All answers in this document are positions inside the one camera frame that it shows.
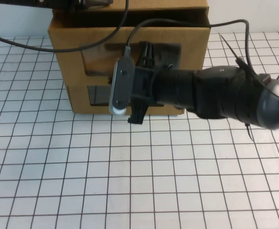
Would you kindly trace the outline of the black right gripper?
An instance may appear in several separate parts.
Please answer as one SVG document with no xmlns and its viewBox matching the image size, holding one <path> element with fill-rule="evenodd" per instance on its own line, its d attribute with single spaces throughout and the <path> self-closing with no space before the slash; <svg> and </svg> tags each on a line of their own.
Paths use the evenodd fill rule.
<svg viewBox="0 0 279 229">
<path fill-rule="evenodd" d="M 128 123 L 143 123 L 149 106 L 160 106 L 153 95 L 152 85 L 161 68 L 155 67 L 154 44 L 150 42 L 139 43 L 141 52 L 138 58 L 138 66 L 135 67 L 133 88 L 130 98 L 131 115 Z"/>
</svg>

